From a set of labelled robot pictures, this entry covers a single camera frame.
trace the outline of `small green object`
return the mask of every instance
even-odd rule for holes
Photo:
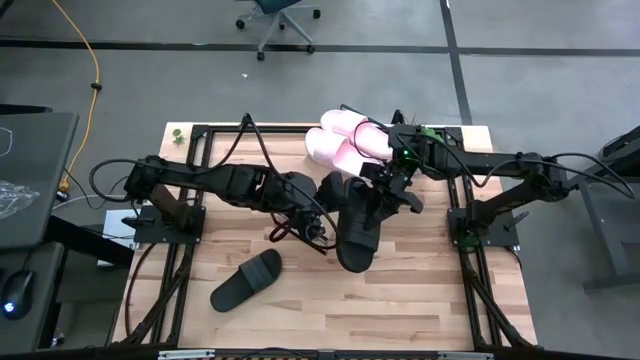
[[[439,141],[441,143],[444,142],[444,140],[442,140],[442,137],[440,135],[436,134],[436,131],[434,129],[428,128],[426,126],[422,127],[422,135],[424,135],[426,137],[429,137],[429,138],[432,138],[434,140],[437,140],[437,141]]]
[[[180,144],[184,143],[184,136],[182,136],[182,135],[176,136],[176,138],[173,139],[173,143],[176,144],[176,145],[180,145]]]

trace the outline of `pink slipper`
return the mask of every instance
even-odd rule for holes
[[[336,157],[333,159],[333,166],[353,176],[360,176],[360,170],[364,163],[381,164],[376,159],[364,157],[358,153],[355,147],[345,141],[338,149]]]
[[[324,131],[320,128],[311,128],[304,137],[304,145],[307,154],[320,164],[333,168],[333,159],[343,143],[349,140],[338,134]]]
[[[333,170],[360,176],[362,164],[365,162],[378,163],[375,159],[368,159],[358,154],[358,151],[349,144],[346,137],[320,128],[312,128],[307,131],[304,140],[307,154],[313,160]]]
[[[326,131],[349,138],[349,142],[358,149],[378,159],[391,159],[393,150],[388,146],[389,136],[380,131],[375,124],[358,124],[367,121],[367,117],[349,110],[329,110],[320,118],[320,124]]]

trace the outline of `butcher block tabletop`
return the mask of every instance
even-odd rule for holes
[[[168,123],[159,155],[184,162],[193,125]],[[182,131],[185,143],[174,143],[175,129]],[[486,126],[461,129],[467,151],[493,151]],[[227,153],[235,137],[232,133],[215,135],[210,164]],[[304,173],[318,185],[329,173],[327,168],[307,158],[303,133],[273,133],[263,137],[278,171]],[[228,162],[266,165],[255,134],[250,130],[245,133]],[[177,196],[177,189],[170,190]],[[291,236],[271,243],[267,237],[274,225],[269,214],[235,208],[205,193],[205,228],[193,259],[179,346],[472,350],[460,260],[446,228],[445,213],[450,207],[446,182],[416,175],[407,190],[422,200],[423,212],[413,214],[405,207],[385,220],[373,264],[360,274],[344,270],[335,251],[323,256]],[[478,199],[487,199],[501,191],[499,179],[492,178],[486,187],[475,188],[474,194]],[[283,259],[283,272],[278,280],[237,308],[216,312],[209,301],[211,292],[236,272],[241,263],[269,248],[276,249]],[[158,296],[167,249],[168,246],[159,244],[141,266],[130,302],[132,328]],[[131,272],[141,254],[136,252]],[[487,248],[486,257],[496,302],[523,337],[535,343],[518,262],[502,248]],[[169,332],[173,301],[165,317],[162,339]],[[485,308],[479,306],[478,310],[484,337],[489,339]],[[124,337],[123,301],[113,341]]]

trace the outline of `computer mouse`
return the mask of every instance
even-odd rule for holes
[[[15,272],[2,287],[2,313],[9,320],[22,319],[31,309],[31,293],[34,273],[28,270]]]

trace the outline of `yellow cable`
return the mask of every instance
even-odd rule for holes
[[[69,22],[69,24],[71,24],[71,26],[73,26],[73,28],[76,30],[76,33],[80,36],[80,38],[82,39],[84,44],[87,46],[87,50],[89,50],[89,53],[91,54],[91,57],[93,58],[93,63],[95,65],[95,67],[96,67],[96,82],[94,83],[95,87],[92,84],[93,99],[91,100],[91,107],[89,108],[89,116],[87,118],[87,130],[84,132],[84,138],[82,139],[82,143],[80,144],[80,148],[78,148],[78,151],[76,151],[76,154],[71,159],[71,163],[69,164],[69,167],[67,168],[69,173],[71,173],[71,171],[73,170],[73,165],[75,164],[76,159],[78,158],[78,156],[80,155],[80,153],[84,149],[84,146],[87,143],[87,139],[89,138],[89,133],[91,132],[91,121],[93,120],[93,109],[95,108],[96,101],[98,100],[98,91],[100,91],[100,65],[98,64],[98,59],[96,58],[96,54],[93,52],[93,49],[91,48],[91,45],[89,45],[89,42],[87,41],[87,39],[84,37],[84,34],[82,34],[82,31],[80,31],[80,29],[78,29],[78,27],[73,22],[73,20],[71,20],[69,15],[67,15],[67,13],[64,11],[62,6],[60,6],[60,4],[58,4],[58,2],[56,0],[51,0],[51,1],[58,8],[58,10],[60,10],[62,15],[65,17],[65,19],[67,19],[67,21]],[[62,178],[62,181],[60,182],[59,188],[60,188],[61,191],[64,191],[64,192],[69,190],[69,175],[68,174],[66,174]]]

